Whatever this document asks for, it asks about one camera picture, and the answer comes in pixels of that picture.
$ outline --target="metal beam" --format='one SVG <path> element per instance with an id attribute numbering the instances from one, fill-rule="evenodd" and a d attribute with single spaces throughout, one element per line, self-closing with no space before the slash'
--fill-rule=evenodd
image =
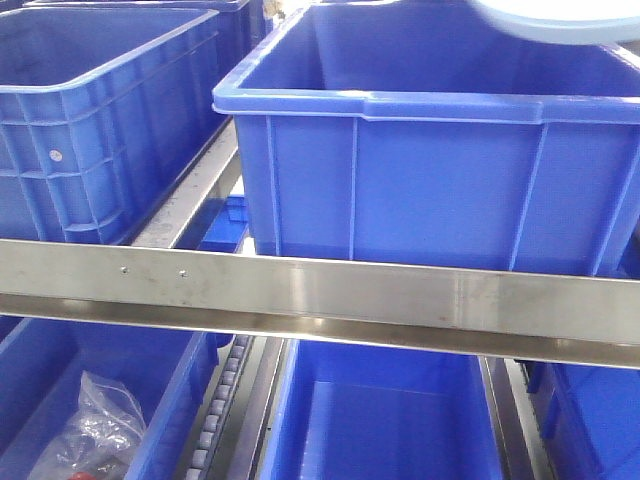
<path id="1" fill-rule="evenodd" d="M 525 378 L 513 360 L 478 357 L 503 477 L 553 480 Z"/>
<path id="2" fill-rule="evenodd" d="M 236 129 L 229 122 L 133 241 L 136 247 L 195 248 L 240 176 Z"/>
<path id="3" fill-rule="evenodd" d="M 267 340 L 246 410 L 242 412 L 244 421 L 229 469 L 225 472 L 224 478 L 227 480 L 250 480 L 256 477 L 287 349 L 288 345 L 282 339 Z"/>
<path id="4" fill-rule="evenodd" d="M 0 313 L 640 366 L 640 282 L 0 241 Z"/>

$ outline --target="red object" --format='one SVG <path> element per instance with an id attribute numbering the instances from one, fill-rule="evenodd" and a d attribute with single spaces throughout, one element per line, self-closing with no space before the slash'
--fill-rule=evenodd
<path id="1" fill-rule="evenodd" d="M 87 472 L 76 472 L 69 477 L 69 480 L 97 480 L 96 477 Z"/>

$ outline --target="clear plastic bag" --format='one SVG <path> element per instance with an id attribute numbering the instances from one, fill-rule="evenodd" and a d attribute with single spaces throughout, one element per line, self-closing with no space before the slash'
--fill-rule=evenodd
<path id="1" fill-rule="evenodd" d="M 78 411 L 28 480 L 122 480 L 145 429 L 140 404 L 122 383 L 83 372 Z"/>

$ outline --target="blue plastic crate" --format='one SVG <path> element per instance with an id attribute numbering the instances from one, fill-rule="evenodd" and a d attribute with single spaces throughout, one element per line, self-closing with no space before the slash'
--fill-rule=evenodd
<path id="1" fill-rule="evenodd" d="M 229 70 L 236 66 L 253 48 L 254 37 L 262 39 L 264 29 L 253 20 L 254 3 L 261 0 L 34 0 L 25 7 L 72 7 L 72 8 L 188 8 L 217 10 L 217 77 L 211 78 L 215 85 Z"/>
<path id="2" fill-rule="evenodd" d="M 26 478 L 77 409 L 88 370 L 119 380 L 147 432 L 125 480 L 172 478 L 218 363 L 216 336 L 27 319 L 0 343 L 0 478 Z"/>
<path id="3" fill-rule="evenodd" d="M 273 30 L 273 20 L 264 17 L 263 0 L 251 2 L 251 46 L 258 45 Z"/>
<path id="4" fill-rule="evenodd" d="M 620 262 L 618 277 L 640 279 L 640 239 L 635 233 L 629 240 Z"/>
<path id="5" fill-rule="evenodd" d="M 202 239 L 200 250 L 235 253 L 247 231 L 248 222 L 244 197 L 230 196 Z"/>
<path id="6" fill-rule="evenodd" d="M 259 253 L 610 275 L 640 216 L 639 96 L 624 49 L 421 0 L 302 10 L 214 106 Z"/>
<path id="7" fill-rule="evenodd" d="M 0 15 L 0 237 L 117 243 L 222 124 L 216 13 Z"/>
<path id="8" fill-rule="evenodd" d="M 476 357 L 295 342 L 261 479 L 502 479 Z"/>
<path id="9" fill-rule="evenodd" d="M 529 390 L 558 480 L 637 478 L 639 371 L 539 363 Z"/>

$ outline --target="crate rim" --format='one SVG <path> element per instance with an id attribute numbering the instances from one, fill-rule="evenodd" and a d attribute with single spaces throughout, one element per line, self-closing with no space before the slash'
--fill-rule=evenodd
<path id="1" fill-rule="evenodd" d="M 271 55 L 311 10 L 375 8 L 375 5 L 390 3 L 394 2 L 315 3 L 296 10 L 213 88 L 214 110 L 232 115 L 338 116 L 358 117 L 369 121 L 640 123 L 640 96 L 313 90 L 242 86 L 264 58 Z M 640 57 L 620 45 L 598 45 L 593 48 L 604 50 L 618 61 L 640 71 Z M 459 112 L 452 112 L 451 107 L 464 108 L 459 108 Z"/>
<path id="2" fill-rule="evenodd" d="M 196 9 L 196 10 L 216 10 L 218 12 L 235 12 L 244 7 L 251 0 L 110 0 L 110 1 L 73 1 L 73 0 L 31 0 L 23 4 L 23 8 L 36 7 L 71 7 L 71 8 L 157 8 L 165 4 L 170 5 L 169 8 Z M 215 4 L 215 7 L 195 6 L 204 3 Z"/>

